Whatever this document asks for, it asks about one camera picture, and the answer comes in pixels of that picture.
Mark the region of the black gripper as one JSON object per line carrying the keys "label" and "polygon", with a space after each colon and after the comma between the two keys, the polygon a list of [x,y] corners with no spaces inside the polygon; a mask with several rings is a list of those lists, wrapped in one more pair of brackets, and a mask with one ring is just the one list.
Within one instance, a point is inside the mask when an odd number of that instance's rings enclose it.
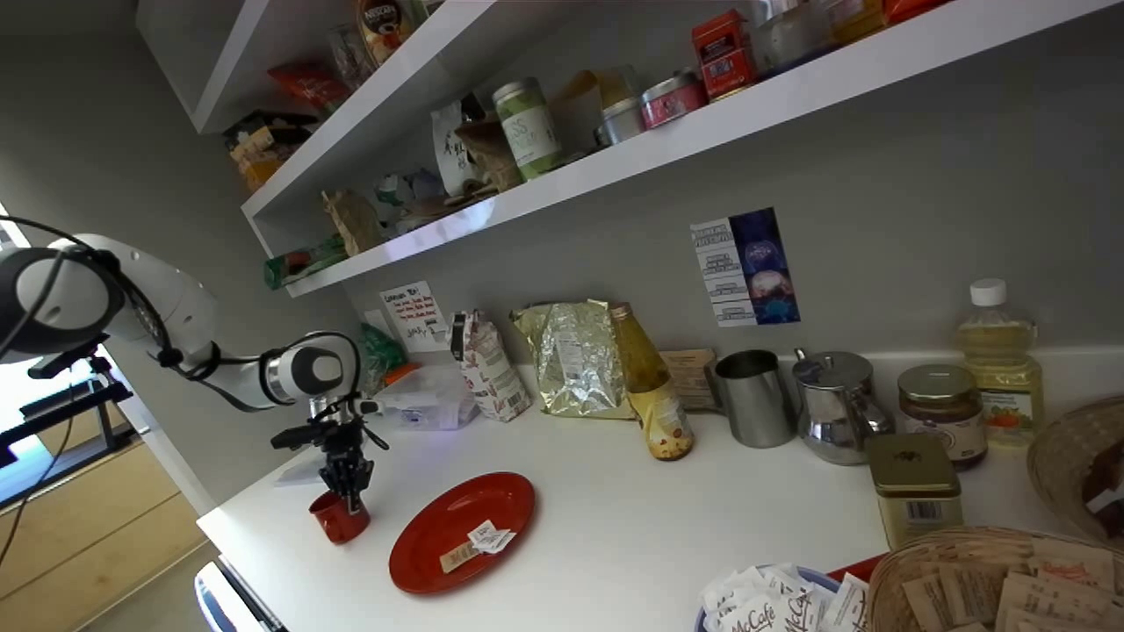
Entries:
{"label": "black gripper", "polygon": [[367,512],[367,493],[371,482],[371,460],[367,455],[367,443],[388,451],[367,419],[367,405],[360,396],[319,396],[308,405],[303,426],[293,426],[272,440],[273,451],[303,451],[315,447],[322,453],[322,501],[342,501],[348,493],[348,510]]}

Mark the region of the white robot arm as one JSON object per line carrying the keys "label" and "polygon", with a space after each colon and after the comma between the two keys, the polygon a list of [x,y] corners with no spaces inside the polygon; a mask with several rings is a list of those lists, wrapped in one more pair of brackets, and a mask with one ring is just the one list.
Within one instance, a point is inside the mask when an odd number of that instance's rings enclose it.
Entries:
{"label": "white robot arm", "polygon": [[348,333],[313,331],[258,354],[225,354],[219,301],[186,271],[109,234],[60,234],[0,248],[4,354],[69,361],[104,338],[143,347],[161,368],[199,383],[238,410],[308,405],[282,447],[319,447],[322,484],[363,512],[371,460],[360,413],[363,354]]}

